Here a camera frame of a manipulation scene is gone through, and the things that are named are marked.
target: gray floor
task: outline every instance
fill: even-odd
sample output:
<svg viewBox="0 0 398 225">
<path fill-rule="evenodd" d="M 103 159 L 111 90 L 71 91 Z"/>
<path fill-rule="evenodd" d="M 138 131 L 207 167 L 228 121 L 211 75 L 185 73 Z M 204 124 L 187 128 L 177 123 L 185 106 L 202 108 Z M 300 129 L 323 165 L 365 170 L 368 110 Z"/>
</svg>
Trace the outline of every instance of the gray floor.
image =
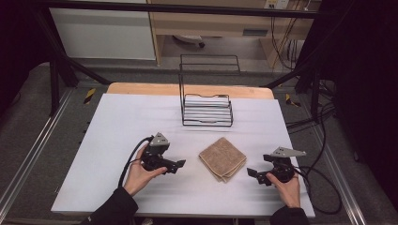
<svg viewBox="0 0 398 225">
<path fill-rule="evenodd" d="M 255 39 L 207 37 L 204 49 L 194 45 L 180 43 L 169 37 L 166 39 L 163 64 L 156 66 L 148 62 L 126 61 L 115 64 L 96 64 L 91 67 L 103 77 L 117 82 L 138 83 L 176 83 L 176 69 L 181 53 L 233 53 L 239 57 L 241 76 L 193 76 L 194 83 L 211 83 L 225 85 L 258 86 L 269 83 L 283 75 L 282 69 L 265 67 L 266 57 L 259 51 L 259 42 Z M 82 217 L 65 217 L 50 211 L 56 197 L 55 190 L 62 185 L 79 149 L 79 142 L 84 138 L 106 86 L 90 81 L 85 75 L 78 88 L 72 89 L 68 106 L 55 127 L 51 137 L 42 149 L 38 160 L 26 179 L 19 195 L 7 214 L 7 220 L 15 218 L 49 219 L 49 220 L 81 220 Z M 7 190 L 12 177 L 18 171 L 41 129 L 45 126 L 50 112 L 50 85 L 47 67 L 37 67 L 32 70 L 29 79 L 21 90 L 21 99 L 0 118 L 0 193 Z M 285 94 L 289 93 L 292 100 L 302 101 L 307 95 L 295 95 L 291 88 L 295 79 L 285 83 L 283 87 L 274 90 L 275 97 L 280 101 L 283 117 L 286 122 L 308 118 L 304 107 L 296 107 L 285 103 Z M 83 104 L 90 86 L 97 87 L 96 94 L 90 104 Z M 331 117 L 326 121 L 327 143 L 338 161 L 344 177 L 351 187 L 355 199 L 368 224 L 398 224 L 397 212 L 391 206 L 388 198 L 377 184 L 366 164 L 353 159 L 352 149 L 345 137 L 338 118 Z M 314 129 L 305 129 L 290 136 L 294 148 L 305 150 L 309 156 L 299 158 L 299 165 L 310 165 L 314 161 L 320 146 Z M 330 177 L 327 164 L 323 158 L 316 168 Z M 333 210 L 337 205 L 337 197 L 328 184 L 320 176 L 311 176 L 313 185 L 313 204 L 324 210 Z M 311 219 L 313 224 L 351 224 L 345 208 L 337 215 L 328 216 L 316 212 Z"/>
</svg>

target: aluminum rail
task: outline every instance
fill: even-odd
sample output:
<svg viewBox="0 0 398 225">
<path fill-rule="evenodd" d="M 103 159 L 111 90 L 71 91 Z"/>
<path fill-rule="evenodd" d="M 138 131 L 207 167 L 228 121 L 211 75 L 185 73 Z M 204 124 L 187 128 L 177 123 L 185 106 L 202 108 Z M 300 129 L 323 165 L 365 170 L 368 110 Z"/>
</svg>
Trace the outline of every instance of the aluminum rail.
<svg viewBox="0 0 398 225">
<path fill-rule="evenodd" d="M 298 97 L 304 108 L 304 111 L 307 113 L 308 116 L 311 117 L 312 115 L 309 107 L 310 103 L 308 102 L 308 99 L 303 95 L 299 95 Z M 319 126 L 314 126 L 312 130 L 316 135 L 316 140 L 319 146 L 322 147 L 322 140 L 324 135 L 322 129 Z M 365 217 L 363 216 L 362 211 L 360 210 L 360 207 L 354 197 L 354 194 L 347 181 L 345 180 L 344 173 L 340 169 L 340 166 L 327 142 L 325 143 L 325 152 L 323 158 L 325 159 L 326 165 L 329 168 L 329 172 L 331 178 L 334 181 L 334 184 L 342 195 L 342 201 L 345 207 L 345 211 L 348 214 L 351 223 L 353 225 L 366 225 Z"/>
<path fill-rule="evenodd" d="M 9 183 L 3 196 L 0 198 L 0 224 L 2 224 L 3 220 L 6 218 L 8 210 L 11 208 L 11 205 L 17 198 L 18 193 L 23 187 L 24 182 L 26 181 L 29 173 L 32 171 L 36 161 L 38 160 L 42 149 L 46 145 L 56 124 L 58 123 L 64 110 L 66 109 L 73 90 L 73 88 L 70 88 L 64 93 L 63 97 L 60 100 L 60 107 L 58 111 L 55 113 L 55 115 L 47 120 L 46 125 L 38 135 L 38 138 L 36 139 L 29 153 L 27 154 L 21 167 L 14 175 L 12 181 Z"/>
<path fill-rule="evenodd" d="M 47 7 L 47 8 L 174 12 L 174 13 L 194 13 L 194 14 L 275 17 L 275 18 L 326 19 L 336 15 L 333 12 L 324 12 L 324 11 L 280 10 L 280 9 L 249 8 L 249 7 L 229 8 L 229 7 L 91 2 L 91 1 L 68 1 L 68 0 L 34 0 L 30 1 L 29 3 L 31 3 L 33 6 Z"/>
</svg>

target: wire rack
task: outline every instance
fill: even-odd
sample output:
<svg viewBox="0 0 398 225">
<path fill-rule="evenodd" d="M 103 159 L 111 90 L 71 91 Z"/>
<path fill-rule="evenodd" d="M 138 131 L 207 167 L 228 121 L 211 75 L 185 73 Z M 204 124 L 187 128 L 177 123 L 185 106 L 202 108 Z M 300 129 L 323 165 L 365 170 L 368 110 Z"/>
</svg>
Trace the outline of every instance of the wire rack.
<svg viewBox="0 0 398 225">
<path fill-rule="evenodd" d="M 190 74 L 240 75 L 236 55 L 181 54 L 179 94 L 183 126 L 231 127 L 234 123 L 232 103 L 225 94 L 204 96 L 185 93 L 184 76 Z"/>
</svg>

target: person's hand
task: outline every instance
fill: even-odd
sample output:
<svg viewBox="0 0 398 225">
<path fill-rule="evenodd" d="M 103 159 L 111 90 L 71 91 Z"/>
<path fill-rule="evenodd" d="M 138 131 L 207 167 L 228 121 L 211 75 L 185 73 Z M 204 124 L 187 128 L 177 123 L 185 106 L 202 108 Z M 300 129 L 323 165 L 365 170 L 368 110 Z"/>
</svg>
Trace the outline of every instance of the person's hand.
<svg viewBox="0 0 398 225">
<path fill-rule="evenodd" d="M 267 173 L 268 180 L 279 190 L 282 201 L 289 208 L 300 208 L 299 202 L 299 175 L 295 172 L 292 179 L 282 183 L 272 173 Z"/>
<path fill-rule="evenodd" d="M 146 145 L 143 146 L 137 153 L 134 160 L 130 165 L 129 175 L 127 176 L 126 183 L 124 185 L 124 189 L 131 195 L 134 196 L 138 191 L 144 188 L 149 181 L 167 171 L 167 168 L 161 167 L 155 171 L 147 171 L 141 165 L 141 155 L 143 154 Z"/>
</svg>

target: brown towel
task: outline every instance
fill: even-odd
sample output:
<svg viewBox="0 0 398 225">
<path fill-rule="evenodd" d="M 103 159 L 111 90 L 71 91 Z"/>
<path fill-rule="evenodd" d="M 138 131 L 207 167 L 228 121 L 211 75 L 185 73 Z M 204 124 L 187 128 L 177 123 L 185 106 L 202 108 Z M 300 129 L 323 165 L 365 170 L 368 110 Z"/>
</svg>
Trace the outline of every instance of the brown towel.
<svg viewBox="0 0 398 225">
<path fill-rule="evenodd" d="M 220 138 L 199 154 L 206 167 L 220 182 L 228 182 L 245 164 L 246 156 L 225 138 Z"/>
</svg>

